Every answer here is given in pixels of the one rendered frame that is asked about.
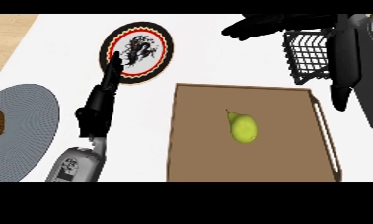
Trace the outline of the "brown wooden tray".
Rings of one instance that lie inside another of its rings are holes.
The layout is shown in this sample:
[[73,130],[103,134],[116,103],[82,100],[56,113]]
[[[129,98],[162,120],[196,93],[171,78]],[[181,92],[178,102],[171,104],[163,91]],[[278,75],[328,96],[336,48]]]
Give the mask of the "brown wooden tray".
[[[253,117],[258,136],[232,140],[227,114]],[[308,89],[178,84],[171,181],[334,181],[340,166],[319,104]]]

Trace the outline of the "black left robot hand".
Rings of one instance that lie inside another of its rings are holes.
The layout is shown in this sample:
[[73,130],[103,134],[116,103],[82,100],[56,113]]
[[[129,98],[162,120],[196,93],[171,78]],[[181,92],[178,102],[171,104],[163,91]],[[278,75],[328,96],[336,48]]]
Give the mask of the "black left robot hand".
[[101,82],[92,87],[85,105],[75,110],[81,138],[106,136],[122,70],[122,59],[119,52],[115,52],[104,69]]

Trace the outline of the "green pear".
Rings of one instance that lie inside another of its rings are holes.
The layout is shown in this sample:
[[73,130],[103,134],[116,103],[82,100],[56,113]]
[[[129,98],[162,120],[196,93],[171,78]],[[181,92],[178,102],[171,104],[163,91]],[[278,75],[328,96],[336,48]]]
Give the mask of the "green pear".
[[230,135],[240,143],[249,143],[255,140],[258,127],[253,118],[247,114],[227,112],[230,125]]

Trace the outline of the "round grey placemat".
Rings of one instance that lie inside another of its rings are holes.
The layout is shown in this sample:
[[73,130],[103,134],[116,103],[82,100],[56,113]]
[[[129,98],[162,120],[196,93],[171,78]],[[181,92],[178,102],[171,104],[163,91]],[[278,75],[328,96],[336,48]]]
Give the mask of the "round grey placemat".
[[0,111],[0,182],[16,182],[36,166],[53,143],[60,106],[44,86],[20,84],[0,91]]

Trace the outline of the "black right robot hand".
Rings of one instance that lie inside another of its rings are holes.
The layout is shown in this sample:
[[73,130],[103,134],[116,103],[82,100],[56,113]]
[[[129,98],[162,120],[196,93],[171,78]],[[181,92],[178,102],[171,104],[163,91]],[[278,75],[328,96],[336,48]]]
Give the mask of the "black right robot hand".
[[281,30],[330,29],[325,40],[327,71],[331,79],[330,99],[339,111],[346,109],[349,94],[361,79],[356,32],[359,16],[359,14],[244,14],[244,19],[221,31],[224,36],[243,41]]

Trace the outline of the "round plate with dragon print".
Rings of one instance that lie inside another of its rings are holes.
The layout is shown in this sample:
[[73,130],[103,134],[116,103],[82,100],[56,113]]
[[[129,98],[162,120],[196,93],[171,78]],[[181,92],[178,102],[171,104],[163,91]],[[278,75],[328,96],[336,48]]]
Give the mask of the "round plate with dragon print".
[[106,37],[98,50],[98,64],[104,69],[119,53],[123,70],[122,84],[138,84],[166,69],[173,56],[173,41],[166,29],[151,22],[134,22],[119,27]]

